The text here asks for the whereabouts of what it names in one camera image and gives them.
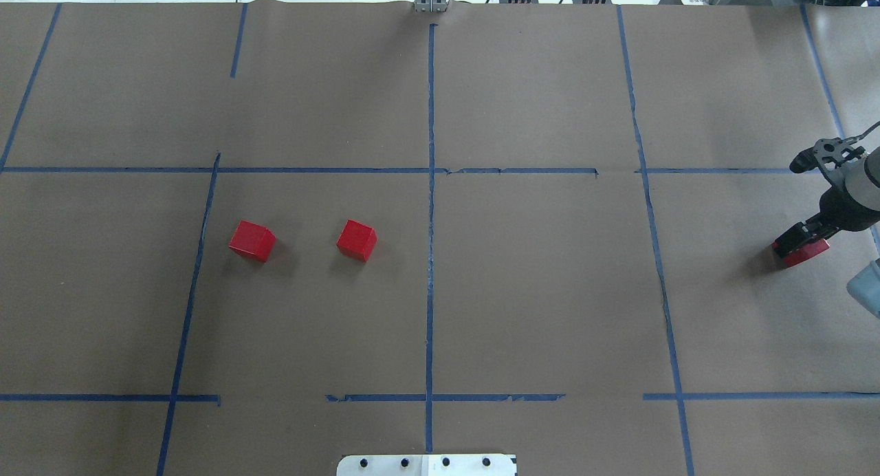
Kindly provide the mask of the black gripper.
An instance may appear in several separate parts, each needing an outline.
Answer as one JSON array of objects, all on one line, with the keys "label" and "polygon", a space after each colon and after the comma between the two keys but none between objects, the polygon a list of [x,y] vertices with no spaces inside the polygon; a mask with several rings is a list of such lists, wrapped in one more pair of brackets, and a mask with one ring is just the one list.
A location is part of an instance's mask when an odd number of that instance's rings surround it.
[{"label": "black gripper", "polygon": [[790,226],[773,241],[772,248],[777,257],[785,259],[789,254],[804,246],[806,241],[828,239],[839,231],[839,226],[827,220],[823,213],[818,213],[803,222]]}]

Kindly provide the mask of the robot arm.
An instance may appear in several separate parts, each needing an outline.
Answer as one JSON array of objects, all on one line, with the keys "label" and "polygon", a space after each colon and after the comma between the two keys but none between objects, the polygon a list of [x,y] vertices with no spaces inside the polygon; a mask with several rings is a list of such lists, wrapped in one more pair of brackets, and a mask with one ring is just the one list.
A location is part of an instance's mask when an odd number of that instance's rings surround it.
[{"label": "robot arm", "polygon": [[794,267],[829,250],[839,232],[861,232],[879,219],[878,155],[838,140],[818,141],[789,164],[795,174],[817,169],[829,184],[818,213],[799,221],[772,243],[785,267]]}]

